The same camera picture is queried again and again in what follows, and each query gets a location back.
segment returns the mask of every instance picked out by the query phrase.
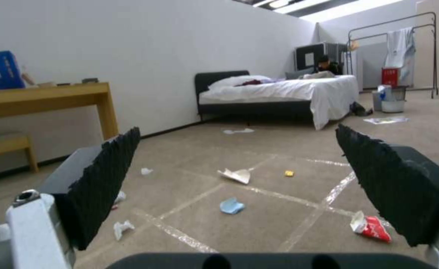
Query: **ceiling light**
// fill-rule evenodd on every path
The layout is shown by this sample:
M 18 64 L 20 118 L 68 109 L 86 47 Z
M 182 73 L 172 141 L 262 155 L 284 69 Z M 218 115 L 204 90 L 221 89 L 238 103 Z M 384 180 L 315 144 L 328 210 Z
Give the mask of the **ceiling light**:
M 273 1 L 276 1 L 276 0 L 264 0 L 264 1 L 261 1 L 261 2 L 259 2 L 259 3 L 255 3 L 255 4 L 253 5 L 253 7 L 260 7 L 260 6 L 262 6 L 262 5 L 265 5 L 265 4 L 267 4 L 267 3 L 271 3 L 271 2 L 273 2 Z
M 270 7 L 277 9 L 279 7 L 284 7 L 289 4 L 289 0 L 277 0 L 269 4 Z
M 305 9 L 307 7 L 315 6 L 315 5 L 318 5 L 320 3 L 324 3 L 327 1 L 330 1 L 330 0 L 302 0 L 298 3 L 292 4 L 292 5 L 289 5 L 286 7 L 282 7 L 280 9 L 277 9 L 274 11 L 277 13 L 286 14 L 286 13 L 290 13 L 290 12 L 293 12 L 296 10 L 301 10 L 301 9 Z
M 325 22 L 328 20 L 344 17 L 357 12 L 362 12 L 365 10 L 373 9 L 380 6 L 389 5 L 402 0 L 358 0 L 348 4 L 340 5 L 337 7 L 330 8 L 328 10 L 323 10 L 321 12 L 316 12 L 310 15 L 300 17 L 300 19 L 307 20 L 310 22 Z

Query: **person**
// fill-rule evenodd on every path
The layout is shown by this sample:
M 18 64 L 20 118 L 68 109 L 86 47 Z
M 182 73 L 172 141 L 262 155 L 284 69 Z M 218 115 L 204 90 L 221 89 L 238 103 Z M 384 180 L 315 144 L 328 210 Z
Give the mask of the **person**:
M 337 62 L 331 62 L 329 56 L 322 55 L 317 61 L 315 73 L 321 71 L 330 71 L 334 75 L 342 75 L 342 68 Z

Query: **carpet floor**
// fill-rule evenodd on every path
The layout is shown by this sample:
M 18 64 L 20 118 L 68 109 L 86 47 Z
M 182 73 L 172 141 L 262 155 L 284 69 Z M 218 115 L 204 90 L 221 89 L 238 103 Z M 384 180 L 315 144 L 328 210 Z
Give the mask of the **carpet floor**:
M 370 94 L 361 104 L 372 106 Z M 375 112 L 370 117 L 391 114 Z M 425 246 L 409 247 L 392 227 L 385 244 L 351 231 L 358 210 L 376 215 L 334 136 L 348 125 L 389 143 L 409 145 L 439 165 L 439 98 L 408 92 L 405 123 L 373 125 L 349 116 L 315 131 L 312 123 L 253 120 L 193 126 L 140 142 L 122 186 L 127 198 L 112 211 L 75 268 L 104 268 L 141 252 L 375 252 L 424 259 Z M 225 134 L 251 128 L 253 133 Z M 13 196 L 35 188 L 58 164 L 39 174 L 0 179 L 0 222 Z M 141 168 L 153 172 L 141 174 Z M 249 185 L 220 177 L 217 170 L 252 169 Z M 293 177 L 285 177 L 293 170 Z M 246 208 L 221 213 L 221 201 L 236 197 Z M 136 227 L 115 240 L 115 222 Z

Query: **blue box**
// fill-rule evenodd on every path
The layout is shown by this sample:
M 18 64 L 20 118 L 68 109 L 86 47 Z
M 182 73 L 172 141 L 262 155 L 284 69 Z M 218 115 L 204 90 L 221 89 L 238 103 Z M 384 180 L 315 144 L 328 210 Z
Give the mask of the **blue box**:
M 15 56 L 10 51 L 0 51 L 0 90 L 24 88 Z

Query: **red snack bag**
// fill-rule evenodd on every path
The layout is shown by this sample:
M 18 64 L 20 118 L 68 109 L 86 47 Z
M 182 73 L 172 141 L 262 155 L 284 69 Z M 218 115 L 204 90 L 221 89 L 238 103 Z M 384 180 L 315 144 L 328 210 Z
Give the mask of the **red snack bag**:
M 377 217 L 365 216 L 362 211 L 358 211 L 352 217 L 351 228 L 354 233 L 377 238 L 387 243 L 392 242 L 392 238 L 380 220 Z

